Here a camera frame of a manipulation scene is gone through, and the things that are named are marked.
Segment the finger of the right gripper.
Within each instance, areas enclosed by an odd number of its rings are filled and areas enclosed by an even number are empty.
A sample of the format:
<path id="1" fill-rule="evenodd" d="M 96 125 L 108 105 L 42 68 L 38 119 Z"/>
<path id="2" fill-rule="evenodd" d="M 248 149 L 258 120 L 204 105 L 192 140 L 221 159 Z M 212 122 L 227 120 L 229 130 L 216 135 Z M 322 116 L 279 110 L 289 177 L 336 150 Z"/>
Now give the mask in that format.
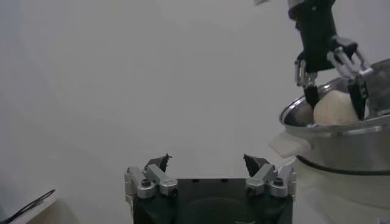
<path id="1" fill-rule="evenodd" d="M 304 56 L 304 53 L 300 53 L 294 62 L 294 79 L 296 85 L 303 88 L 306 102 L 314 109 L 319 102 L 316 84 L 317 72 L 307 72 L 307 63 Z"/>
<path id="2" fill-rule="evenodd" d="M 347 90 L 353 109 L 359 120 L 366 115 L 369 90 L 365 78 L 374 73 L 371 64 L 361 51 L 359 44 L 348 38 L 332 36 L 327 60 L 338 74 L 347 80 Z"/>

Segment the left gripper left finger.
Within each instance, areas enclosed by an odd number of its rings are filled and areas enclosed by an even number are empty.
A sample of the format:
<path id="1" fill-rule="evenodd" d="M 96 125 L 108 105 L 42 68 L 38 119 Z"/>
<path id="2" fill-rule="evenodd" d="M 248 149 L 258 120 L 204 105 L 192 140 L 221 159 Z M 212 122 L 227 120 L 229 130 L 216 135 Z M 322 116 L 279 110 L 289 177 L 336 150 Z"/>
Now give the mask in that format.
<path id="1" fill-rule="evenodd" d="M 169 154 L 150 159 L 140 169 L 130 166 L 124 173 L 125 194 L 128 197 L 149 199 L 157 194 L 168 198 L 174 198 L 179 193 L 179 182 L 166 174 Z"/>

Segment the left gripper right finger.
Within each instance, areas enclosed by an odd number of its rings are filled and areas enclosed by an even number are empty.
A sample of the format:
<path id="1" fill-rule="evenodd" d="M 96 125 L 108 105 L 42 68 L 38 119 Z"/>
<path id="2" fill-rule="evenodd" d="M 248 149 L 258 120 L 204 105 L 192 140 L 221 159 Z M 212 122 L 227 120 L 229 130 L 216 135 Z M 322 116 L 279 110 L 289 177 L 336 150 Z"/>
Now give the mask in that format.
<path id="1" fill-rule="evenodd" d="M 296 161 L 292 160 L 275 167 L 268 160 L 244 154 L 243 159 L 249 173 L 245 180 L 246 194 L 257 197 L 265 193 L 272 197 L 296 196 Z"/>

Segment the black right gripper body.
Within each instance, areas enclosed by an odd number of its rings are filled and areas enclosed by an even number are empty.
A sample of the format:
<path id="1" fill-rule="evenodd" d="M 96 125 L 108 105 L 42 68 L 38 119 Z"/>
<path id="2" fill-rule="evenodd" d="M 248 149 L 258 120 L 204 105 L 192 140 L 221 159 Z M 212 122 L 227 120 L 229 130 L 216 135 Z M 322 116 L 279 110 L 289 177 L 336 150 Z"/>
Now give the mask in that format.
<path id="1" fill-rule="evenodd" d="M 306 63 L 305 71 L 314 73 L 331 69 L 327 60 L 336 35 L 332 7 L 335 0 L 289 0 L 288 16 L 300 32 L 303 51 L 299 55 Z"/>

